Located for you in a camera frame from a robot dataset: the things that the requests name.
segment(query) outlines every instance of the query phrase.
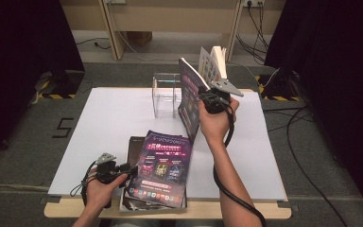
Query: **hazard tape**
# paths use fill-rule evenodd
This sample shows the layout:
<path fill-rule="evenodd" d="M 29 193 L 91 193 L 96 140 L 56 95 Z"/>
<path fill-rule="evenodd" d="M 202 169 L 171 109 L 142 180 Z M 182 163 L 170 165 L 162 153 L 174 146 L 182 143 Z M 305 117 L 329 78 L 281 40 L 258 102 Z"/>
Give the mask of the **hazard tape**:
<path fill-rule="evenodd" d="M 255 79 L 260 84 L 259 88 L 259 94 L 261 95 L 261 98 L 265 100 L 277 100 L 277 101 L 299 101 L 300 99 L 297 96 L 270 96 L 266 94 L 266 90 L 263 87 L 264 84 L 259 82 L 260 76 L 255 76 Z"/>
<path fill-rule="evenodd" d="M 40 94 L 39 98 L 52 98 L 52 99 L 62 99 L 62 98 L 75 98 L 76 95 L 58 95 L 58 94 Z"/>

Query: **person's right hand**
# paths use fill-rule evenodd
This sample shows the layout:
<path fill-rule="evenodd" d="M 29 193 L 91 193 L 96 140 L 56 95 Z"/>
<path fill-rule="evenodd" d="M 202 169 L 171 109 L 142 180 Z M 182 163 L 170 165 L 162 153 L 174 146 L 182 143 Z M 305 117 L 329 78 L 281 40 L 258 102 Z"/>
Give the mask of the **person's right hand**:
<path fill-rule="evenodd" d="M 239 106 L 239 102 L 231 97 L 230 106 L 233 109 L 233 120 L 235 121 L 235 112 Z M 225 112 L 211 114 L 205 109 L 203 101 L 199 101 L 199 124 L 202 134 L 205 136 L 208 144 L 223 143 L 226 132 L 229 130 L 230 122 Z"/>
<path fill-rule="evenodd" d="M 90 173 L 94 172 L 96 172 L 96 168 L 93 168 Z M 114 189 L 127 178 L 127 174 L 122 174 L 113 182 L 104 184 L 93 177 L 92 179 L 94 180 L 89 180 L 87 187 L 87 206 L 92 205 L 94 207 L 98 207 L 98 209 L 103 209 L 104 206 L 111 200 Z"/>

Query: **magazine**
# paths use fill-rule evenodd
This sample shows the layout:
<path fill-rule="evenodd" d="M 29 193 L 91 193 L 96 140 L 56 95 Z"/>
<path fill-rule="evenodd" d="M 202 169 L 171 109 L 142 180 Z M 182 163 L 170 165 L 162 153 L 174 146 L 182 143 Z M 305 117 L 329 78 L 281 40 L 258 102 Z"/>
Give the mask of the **magazine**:
<path fill-rule="evenodd" d="M 136 166 L 139 160 L 140 151 L 143 147 L 145 137 L 142 136 L 132 136 L 129 139 L 129 150 L 127 155 L 127 162 L 131 166 Z M 164 206 L 151 201 L 140 201 L 125 197 L 126 191 L 123 190 L 122 196 L 120 198 L 120 212 L 135 212 L 135 211 L 171 211 L 174 212 L 176 208 Z M 184 195 L 182 208 L 186 207 L 186 198 Z"/>
<path fill-rule="evenodd" d="M 149 131 L 139 154 L 138 174 L 125 187 L 124 198 L 183 207 L 191 151 L 188 138 Z"/>

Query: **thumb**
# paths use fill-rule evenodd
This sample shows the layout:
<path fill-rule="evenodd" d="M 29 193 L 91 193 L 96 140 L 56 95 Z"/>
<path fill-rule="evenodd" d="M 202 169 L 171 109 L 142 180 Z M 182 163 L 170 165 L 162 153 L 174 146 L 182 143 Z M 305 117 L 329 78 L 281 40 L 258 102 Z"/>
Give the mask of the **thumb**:
<path fill-rule="evenodd" d="M 112 189 L 115 189 L 118 185 L 120 185 L 122 182 L 124 182 L 128 178 L 128 174 L 122 174 L 118 176 L 116 179 L 114 179 L 113 182 L 110 183 L 110 186 Z"/>
<path fill-rule="evenodd" d="M 199 114 L 208 113 L 207 110 L 205 109 L 205 104 L 202 100 L 199 101 L 198 105 L 199 105 Z"/>

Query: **clear acrylic box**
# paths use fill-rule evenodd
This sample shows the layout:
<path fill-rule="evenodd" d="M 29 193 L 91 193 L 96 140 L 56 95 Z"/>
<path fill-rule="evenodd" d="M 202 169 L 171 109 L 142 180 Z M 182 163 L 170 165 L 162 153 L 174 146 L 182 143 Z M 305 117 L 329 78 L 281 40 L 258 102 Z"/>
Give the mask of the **clear acrylic box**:
<path fill-rule="evenodd" d="M 182 102 L 180 74 L 155 73 L 152 81 L 152 103 L 156 118 L 177 118 Z"/>

